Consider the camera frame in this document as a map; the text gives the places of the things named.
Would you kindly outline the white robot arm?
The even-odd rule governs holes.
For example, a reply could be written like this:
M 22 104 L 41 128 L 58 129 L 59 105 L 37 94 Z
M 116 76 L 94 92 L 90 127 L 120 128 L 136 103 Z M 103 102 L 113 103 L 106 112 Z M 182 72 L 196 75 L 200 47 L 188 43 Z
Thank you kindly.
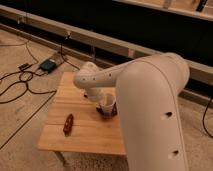
M 87 62 L 73 83 L 93 101 L 115 89 L 130 171 L 189 171 L 178 106 L 189 76 L 183 57 L 162 53 L 103 70 Z

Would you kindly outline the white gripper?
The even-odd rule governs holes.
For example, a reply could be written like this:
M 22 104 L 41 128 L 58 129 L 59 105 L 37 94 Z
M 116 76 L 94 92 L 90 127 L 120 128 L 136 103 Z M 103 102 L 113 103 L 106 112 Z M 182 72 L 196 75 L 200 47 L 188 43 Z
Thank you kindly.
M 88 96 L 88 99 L 91 102 L 94 102 L 98 105 L 101 105 L 104 101 L 105 93 L 102 91 L 101 88 L 89 88 L 86 89 L 86 94 Z

